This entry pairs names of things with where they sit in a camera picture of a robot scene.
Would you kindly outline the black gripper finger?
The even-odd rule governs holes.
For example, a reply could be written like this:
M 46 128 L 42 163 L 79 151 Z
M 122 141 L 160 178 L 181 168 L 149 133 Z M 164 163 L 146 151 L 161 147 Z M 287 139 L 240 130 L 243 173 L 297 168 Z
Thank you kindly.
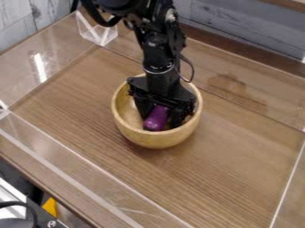
M 169 126 L 172 129 L 182 125 L 182 121 L 188 117 L 188 110 L 185 107 L 174 108 L 170 112 Z
M 140 115 L 142 119 L 146 119 L 150 111 L 156 107 L 156 103 L 150 101 L 149 98 L 141 97 L 141 96 L 134 96 L 134 100 L 136 100 L 136 105 L 137 105 L 137 110 L 140 112 Z

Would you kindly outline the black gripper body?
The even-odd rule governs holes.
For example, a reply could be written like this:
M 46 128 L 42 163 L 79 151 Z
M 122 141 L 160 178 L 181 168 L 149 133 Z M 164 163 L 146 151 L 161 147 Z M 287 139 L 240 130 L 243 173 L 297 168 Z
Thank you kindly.
M 156 105 L 170 108 L 185 107 L 188 113 L 194 112 L 197 97 L 182 85 L 180 76 L 174 71 L 161 74 L 146 73 L 144 76 L 130 77 L 129 94 L 149 98 Z

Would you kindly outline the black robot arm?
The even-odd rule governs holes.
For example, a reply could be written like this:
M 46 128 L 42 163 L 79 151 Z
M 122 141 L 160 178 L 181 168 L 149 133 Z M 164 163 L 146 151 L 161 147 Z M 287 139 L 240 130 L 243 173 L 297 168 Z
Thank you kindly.
M 182 125 L 194 112 L 197 97 L 182 85 L 181 54 L 186 36 L 173 0 L 82 0 L 95 22 L 107 28 L 123 22 L 144 51 L 144 77 L 126 80 L 144 128 L 158 132 Z

